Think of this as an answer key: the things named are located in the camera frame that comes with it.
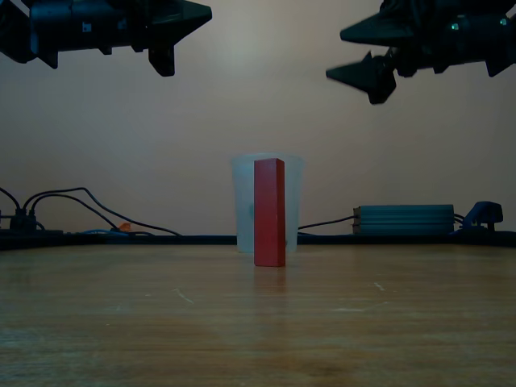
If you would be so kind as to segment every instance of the black cable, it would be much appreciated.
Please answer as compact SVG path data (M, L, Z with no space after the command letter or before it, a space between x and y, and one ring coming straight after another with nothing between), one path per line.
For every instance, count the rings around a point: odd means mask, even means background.
M16 210L19 210L19 203L18 201L16 200L16 198L11 195L10 193L8 193L5 189L1 188L0 187L0 192L2 192L3 194L5 194L10 200L12 200L14 203L15 203L15 206L16 206Z
M346 222L347 220L354 219L356 216L348 216L347 218L342 218L338 220L332 220L330 222L322 222L322 223L315 223L315 224L308 224L306 226L301 226L298 228L298 230L304 230L306 228L312 228L312 227L319 227L319 226L326 226L327 224L334 224L334 223L341 223Z
M130 223L134 223L138 226L141 226L141 227L146 227L146 228L151 228L153 230L158 230L158 231L164 231L164 232L168 232L170 234L174 234L175 236L181 236L181 234L179 234L178 232L175 232L173 230L169 230L168 228L163 228L163 227L157 227L157 226L151 226L150 224L146 224L146 223L141 223L141 222L136 222L135 220L131 219L131 218L128 218L127 216L123 216L121 214L119 214L118 212L114 212L113 210L110 210L109 208L107 208L106 206L104 206L102 203L100 203L99 200L97 200L97 198L92 195L92 193L85 187L78 187L78 188L71 188L71 189L56 189L56 190L53 190L53 191L45 191L45 192L40 192L36 195L32 195L30 198L27 199L27 201L25 202L25 204L23 205L23 208L26 209L28 207L28 205L30 204L31 200L32 199L35 199L41 195L47 195L47 194L63 194L65 192L75 192L75 191L84 191L88 194L88 196L100 207L102 208L104 211L107 211L109 212L110 214L114 215L114 216L118 216L119 218L123 219L123 220L126 220Z
M43 195L43 196L40 196L39 198L37 198L34 202L34 204L32 205L32 208L31 208L31 211L34 211L35 210L35 206L38 204L38 202L40 200L43 200L45 198L67 198L67 199L70 199L70 200L74 200L75 202L77 203L80 203L82 204L84 207L86 207L88 210L94 212L95 214L97 214L98 216L100 216L102 219L104 219L107 223L109 223L109 225L111 227L113 227L114 229L118 230L119 228L116 227L116 225L111 222L108 218L106 218L104 215L102 215L100 212L98 212L97 210L95 210L93 207L90 207L88 206L86 203L84 203L81 199L77 199L77 198L74 198L73 196L69 196L69 195L61 195L61 194L58 194L58 193L50 193L48 195Z

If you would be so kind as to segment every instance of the black robotic arm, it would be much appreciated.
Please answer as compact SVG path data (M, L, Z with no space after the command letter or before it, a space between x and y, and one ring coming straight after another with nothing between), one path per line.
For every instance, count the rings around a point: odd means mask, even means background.
M0 0L0 52L19 63L40 58L57 69L57 54L113 47L148 49L163 77L174 75L174 45L211 20L211 9L183 0L24 0L26 16Z
M385 0L380 12L340 32L342 40L387 46L361 62L327 71L330 79L384 103L396 89L394 70L412 77L419 69L485 62L491 77L516 63L516 29L507 12L515 0Z

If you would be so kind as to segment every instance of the scratch on table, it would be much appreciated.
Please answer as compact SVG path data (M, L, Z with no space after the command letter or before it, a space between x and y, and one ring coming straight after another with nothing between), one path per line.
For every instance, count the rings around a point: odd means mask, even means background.
M365 309L338 308L338 309L333 309L333 310L332 310L332 312L365 312L366 310L371 310L371 309L373 309L373 308L376 308L377 306L384 305L384 304L388 304L388 303L389 303L388 301L381 302L381 303L379 303L379 304L376 304L376 305L370 306L369 308L365 308Z
M334 312L363 312L364 309L346 309L346 308L338 308L333 309Z
M179 288L174 289L173 292L176 292L179 297L181 297L183 300L189 302L190 304L193 304L194 302L190 300L188 297L186 297L183 293L181 293L181 290Z
M385 292L385 289L382 285L380 285L378 282L375 282L374 285L379 289L381 290L382 292Z

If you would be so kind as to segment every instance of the wooden tabletop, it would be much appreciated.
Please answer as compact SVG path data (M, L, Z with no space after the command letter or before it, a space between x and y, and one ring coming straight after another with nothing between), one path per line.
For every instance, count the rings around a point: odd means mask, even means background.
M3 252L0 385L516 385L516 250Z

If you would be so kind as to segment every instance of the orange object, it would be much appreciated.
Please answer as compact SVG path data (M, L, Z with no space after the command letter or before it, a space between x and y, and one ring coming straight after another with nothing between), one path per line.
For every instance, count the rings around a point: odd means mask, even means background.
M131 224L129 222L124 222L119 226L119 230L125 231L125 232L131 232L132 231Z

